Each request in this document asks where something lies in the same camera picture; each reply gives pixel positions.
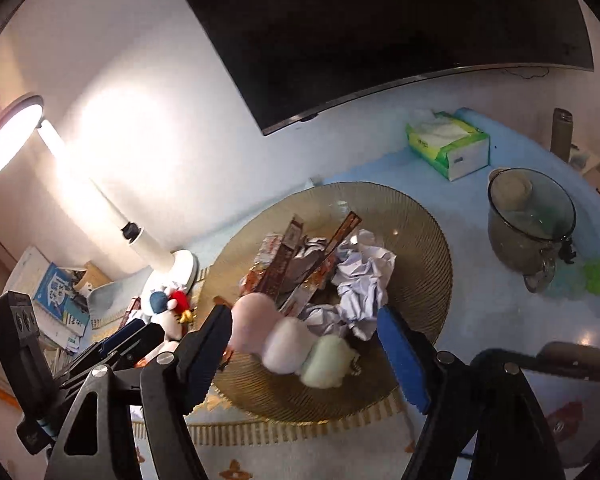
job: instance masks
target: black television screen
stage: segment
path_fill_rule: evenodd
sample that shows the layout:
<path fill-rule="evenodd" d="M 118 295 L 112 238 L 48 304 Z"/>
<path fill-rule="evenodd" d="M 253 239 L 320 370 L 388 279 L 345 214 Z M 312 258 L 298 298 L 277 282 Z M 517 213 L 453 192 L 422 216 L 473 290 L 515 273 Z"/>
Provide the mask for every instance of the black television screen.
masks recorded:
<path fill-rule="evenodd" d="M 423 77 L 593 69 L 577 0 L 187 1 L 266 135 Z"/>

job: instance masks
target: lamp base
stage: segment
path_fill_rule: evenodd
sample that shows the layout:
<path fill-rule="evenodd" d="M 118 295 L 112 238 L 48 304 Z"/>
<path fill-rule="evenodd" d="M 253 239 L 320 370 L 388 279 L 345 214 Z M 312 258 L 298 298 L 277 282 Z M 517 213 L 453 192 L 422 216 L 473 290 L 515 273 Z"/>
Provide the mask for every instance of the lamp base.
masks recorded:
<path fill-rule="evenodd" d="M 142 312 L 148 316 L 154 314 L 149 304 L 149 297 L 152 291 L 159 290 L 163 286 L 168 286 L 176 282 L 184 285 L 185 292 L 188 292 L 198 273 L 198 259 L 191 251 L 182 249 L 175 251 L 173 255 L 175 256 L 175 262 L 169 272 L 162 273 L 154 270 L 144 284 L 142 294 L 140 295 L 140 307 L 142 308 Z"/>

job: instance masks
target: lamp head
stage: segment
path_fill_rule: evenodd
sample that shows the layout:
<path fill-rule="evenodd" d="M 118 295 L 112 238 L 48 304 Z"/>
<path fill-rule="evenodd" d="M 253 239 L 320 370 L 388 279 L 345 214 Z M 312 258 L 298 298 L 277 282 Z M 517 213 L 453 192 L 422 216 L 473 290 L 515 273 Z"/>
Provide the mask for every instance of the lamp head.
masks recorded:
<path fill-rule="evenodd" d="M 7 106 L 0 115 L 0 170 L 18 153 L 42 120 L 43 101 L 27 94 Z"/>

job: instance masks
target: tissue box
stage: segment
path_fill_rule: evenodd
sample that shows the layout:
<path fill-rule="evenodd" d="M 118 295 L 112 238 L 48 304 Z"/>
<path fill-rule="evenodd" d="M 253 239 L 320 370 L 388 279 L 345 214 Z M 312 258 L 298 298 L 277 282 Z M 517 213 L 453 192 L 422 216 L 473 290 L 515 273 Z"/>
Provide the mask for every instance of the tissue box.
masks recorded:
<path fill-rule="evenodd" d="M 411 149 L 449 180 L 489 163 L 489 136 L 446 112 L 421 115 L 407 124 Z"/>

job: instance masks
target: blue gripper pad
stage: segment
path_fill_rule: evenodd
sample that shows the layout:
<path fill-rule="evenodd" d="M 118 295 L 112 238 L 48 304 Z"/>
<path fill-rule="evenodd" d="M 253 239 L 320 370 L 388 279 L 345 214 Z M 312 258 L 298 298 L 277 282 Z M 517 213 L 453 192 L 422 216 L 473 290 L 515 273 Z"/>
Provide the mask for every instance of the blue gripper pad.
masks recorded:
<path fill-rule="evenodd" d="M 400 323 L 386 307 L 378 311 L 378 337 L 405 398 L 426 414 L 431 404 L 426 372 Z"/>

